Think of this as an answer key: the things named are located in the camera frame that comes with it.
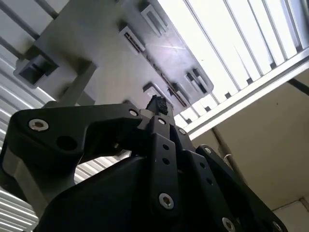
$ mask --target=ceiling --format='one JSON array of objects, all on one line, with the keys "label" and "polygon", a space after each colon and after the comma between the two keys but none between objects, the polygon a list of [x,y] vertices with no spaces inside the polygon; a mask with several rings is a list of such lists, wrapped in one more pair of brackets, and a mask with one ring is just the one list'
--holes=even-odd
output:
[{"label": "ceiling", "polygon": [[[309,70],[297,80],[309,85]],[[309,96],[288,83],[217,126],[249,187],[271,209],[309,194]],[[218,152],[210,131],[193,141]]]}]

